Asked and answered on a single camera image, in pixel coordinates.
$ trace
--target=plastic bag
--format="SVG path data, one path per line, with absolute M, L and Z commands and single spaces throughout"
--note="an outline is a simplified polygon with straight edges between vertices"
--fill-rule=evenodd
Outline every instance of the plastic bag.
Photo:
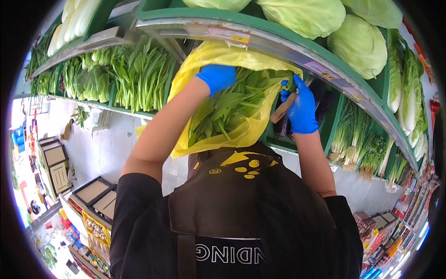
M 265 69 L 276 71 L 292 70 L 294 73 L 299 74 L 301 78 L 303 77 L 301 69 L 265 54 L 234 46 L 229 47 L 223 43 L 204 42 L 193 50 L 181 65 L 180 70 L 178 70 L 172 81 L 172 87 L 167 101 L 169 102 L 175 97 L 193 76 L 200 71 L 202 66 L 208 64 L 240 66 L 253 71 Z M 214 150 L 220 147 L 247 147 L 253 145 L 260 138 L 268 124 L 271 107 L 283 79 L 278 78 L 276 83 L 266 91 L 262 108 L 251 117 L 246 118 L 246 121 L 242 122 L 240 126 L 228 134 L 231 138 L 230 141 L 224 135 L 218 135 L 201 140 L 190 148 L 187 148 L 189 121 L 175 144 L 171 156 L 175 158 L 197 152 Z M 136 135 L 141 135 L 144 128 L 145 126 L 137 129 Z

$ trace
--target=white tile floor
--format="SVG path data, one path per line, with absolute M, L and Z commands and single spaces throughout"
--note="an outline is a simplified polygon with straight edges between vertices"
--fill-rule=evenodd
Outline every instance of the white tile floor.
M 70 119 L 74 103 L 65 100 L 51 101 L 50 112 L 39 115 L 37 123 L 39 136 L 59 136 Z M 141 126 L 139 118 L 113 113 L 108 130 L 82 133 L 79 126 L 73 126 L 68 141 L 62 141 L 76 170 L 79 187 L 84 183 L 102 176 L 111 183 L 117 183 L 125 160 L 135 146 L 136 127 Z M 299 156 L 276 150 L 283 157 L 284 165 L 301 176 Z M 187 157 L 169 157 L 163 165 L 163 195 L 168 195 L 175 187 L 181 186 L 187 178 Z M 354 171 L 338 169 L 334 173 L 336 191 L 347 198 L 352 212 L 365 211 L 367 214 L 387 211 L 393 208 L 401 197 L 402 190 L 387 193 L 381 181 L 363 181 Z

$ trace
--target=hand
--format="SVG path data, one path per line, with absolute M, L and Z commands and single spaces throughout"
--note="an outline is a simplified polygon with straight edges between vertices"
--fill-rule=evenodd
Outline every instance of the hand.
M 201 68 L 199 74 L 195 76 L 202 79 L 211 91 L 211 97 L 220 90 L 233 85 L 236 80 L 235 67 L 210 64 Z
M 311 90 L 305 85 L 299 75 L 293 76 L 294 83 L 299 89 L 296 100 L 286 112 L 291 122 L 291 132 L 293 133 L 314 133 L 318 130 L 318 123 L 314 111 L 316 103 Z M 282 81 L 282 85 L 286 85 L 288 81 Z M 291 93 L 286 90 L 280 92 L 281 100 L 284 102 Z

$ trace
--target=price tag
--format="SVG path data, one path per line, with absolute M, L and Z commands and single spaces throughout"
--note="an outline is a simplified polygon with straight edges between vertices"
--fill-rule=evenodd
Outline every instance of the price tag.
M 208 27 L 207 31 L 209 32 L 210 37 L 241 42 L 243 44 L 249 44 L 249 40 L 251 39 L 250 34 L 229 29 Z
M 311 69 L 313 72 L 320 74 L 324 78 L 328 80 L 332 79 L 340 79 L 340 77 L 335 74 L 333 71 L 329 70 L 327 67 L 319 64 L 316 61 L 310 61 L 304 64 L 305 67 Z
M 358 90 L 356 90 L 354 87 L 342 87 L 342 90 L 344 90 L 347 94 L 355 98 L 357 101 L 364 101 L 363 95 L 360 94 Z

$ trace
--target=cabbage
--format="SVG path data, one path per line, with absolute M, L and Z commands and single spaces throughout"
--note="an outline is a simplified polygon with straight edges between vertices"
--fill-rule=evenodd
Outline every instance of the cabbage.
M 327 39 L 328 49 L 364 79 L 375 78 L 387 63 L 387 47 L 378 27 L 346 15 L 339 30 Z
M 423 65 L 418 57 L 407 45 L 407 42 L 400 38 L 405 45 L 403 92 L 401 94 L 400 107 L 398 108 L 398 122 L 406 136 L 413 129 L 420 116 L 421 102 L 423 97 L 421 75 Z
M 183 2 L 192 8 L 215 8 L 240 12 L 251 0 L 183 0 Z
M 389 89 L 387 95 L 387 106 L 396 113 L 400 106 L 401 91 L 403 89 L 402 68 L 400 54 L 397 49 L 398 37 L 394 29 L 387 29 L 387 45 L 389 52 Z
M 415 160 L 418 162 L 421 157 L 427 152 L 429 148 L 429 141 L 427 139 L 427 136 L 425 133 L 422 133 L 420 135 L 420 139 L 417 142 L 417 145 L 415 146 L 415 149 L 413 150 L 413 153 L 415 155 Z
M 53 56 L 57 52 L 57 39 L 59 37 L 60 30 L 62 29 L 62 24 L 59 24 L 59 26 L 56 28 L 56 30 L 53 33 L 53 37 L 51 38 L 50 45 L 48 46 L 48 51 L 46 54 L 48 54 L 48 57 Z
M 422 133 L 420 138 L 423 138 L 423 140 L 422 140 L 423 144 L 421 145 L 420 150 L 418 151 L 418 153 L 415 155 L 415 160 L 417 162 L 424 156 L 424 154 L 426 154 L 427 150 L 429 149 L 429 140 L 427 139 L 426 134 Z
M 340 0 L 257 0 L 257 4 L 269 21 L 312 40 L 338 30 L 345 18 Z
M 66 0 L 65 6 L 63 6 L 62 23 L 64 23 L 69 16 L 74 12 L 74 0 Z
M 341 0 L 352 12 L 373 25 L 384 28 L 398 28 L 403 13 L 392 0 Z
M 420 110 L 420 116 L 418 117 L 418 121 L 415 124 L 415 128 L 413 129 L 413 131 L 408 136 L 408 140 L 409 140 L 409 143 L 410 143 L 412 148 L 415 147 L 415 145 L 417 144 L 417 141 L 418 141 L 420 135 L 424 131 L 426 131 L 426 128 L 427 128 L 427 117 L 426 117 L 426 113 L 425 113 L 425 111 L 423 109 L 423 106 L 422 106 L 421 110 Z

